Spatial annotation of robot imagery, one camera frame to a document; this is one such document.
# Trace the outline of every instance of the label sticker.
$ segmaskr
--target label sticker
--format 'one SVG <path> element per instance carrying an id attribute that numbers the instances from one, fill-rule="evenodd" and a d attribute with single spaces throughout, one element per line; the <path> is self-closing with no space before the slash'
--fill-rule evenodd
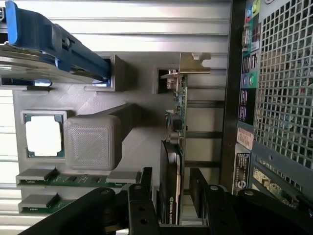
<path id="1" fill-rule="evenodd" d="M 238 128 L 237 131 L 237 142 L 247 148 L 248 150 L 252 150 L 253 146 L 253 134 L 248 132 L 242 128 Z"/>
<path id="2" fill-rule="evenodd" d="M 248 188 L 250 153 L 236 153 L 232 193 L 237 195 L 242 189 Z"/>

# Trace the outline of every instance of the ventilation grille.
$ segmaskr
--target ventilation grille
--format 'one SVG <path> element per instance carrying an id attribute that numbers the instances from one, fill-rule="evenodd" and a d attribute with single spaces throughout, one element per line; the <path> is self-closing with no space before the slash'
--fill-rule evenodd
<path id="1" fill-rule="evenodd" d="M 262 23 L 255 140 L 313 168 L 313 0 L 292 0 Z"/>

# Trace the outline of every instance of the usb port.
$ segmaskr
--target usb port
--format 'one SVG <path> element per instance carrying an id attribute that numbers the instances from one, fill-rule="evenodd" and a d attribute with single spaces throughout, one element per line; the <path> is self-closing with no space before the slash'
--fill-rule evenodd
<path id="1" fill-rule="evenodd" d="M 250 60 L 252 69 L 254 69 L 256 67 L 256 61 L 257 61 L 257 57 L 254 54 L 254 55 L 251 56 L 251 60 Z"/>
<path id="2" fill-rule="evenodd" d="M 244 121 L 246 120 L 246 107 L 244 107 L 243 109 L 243 120 Z"/>

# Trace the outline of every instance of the green circuit board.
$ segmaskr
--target green circuit board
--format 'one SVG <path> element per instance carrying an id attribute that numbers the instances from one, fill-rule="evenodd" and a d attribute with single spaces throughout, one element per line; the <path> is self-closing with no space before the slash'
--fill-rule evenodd
<path id="1" fill-rule="evenodd" d="M 182 89 L 175 92 L 175 110 L 176 113 L 179 115 L 181 120 L 181 136 L 182 139 L 179 140 L 179 150 L 181 155 L 184 154 L 185 149 L 185 139 L 186 139 L 186 109 L 187 109 L 187 76 L 183 76 L 182 78 Z"/>
<path id="2" fill-rule="evenodd" d="M 59 200 L 57 203 L 47 208 L 30 208 L 24 207 L 21 214 L 52 214 L 72 203 L 74 200 Z"/>
<path id="3" fill-rule="evenodd" d="M 62 174 L 52 175 L 47 180 L 20 180 L 18 186 L 65 186 L 91 188 L 121 188 L 126 183 L 108 183 L 107 176 Z"/>

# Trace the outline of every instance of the metal mesh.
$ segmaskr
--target metal mesh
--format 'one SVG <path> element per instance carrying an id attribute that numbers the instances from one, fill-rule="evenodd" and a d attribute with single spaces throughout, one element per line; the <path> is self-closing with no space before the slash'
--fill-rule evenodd
<path id="1" fill-rule="evenodd" d="M 264 19 L 255 140 L 313 168 L 313 0 Z"/>

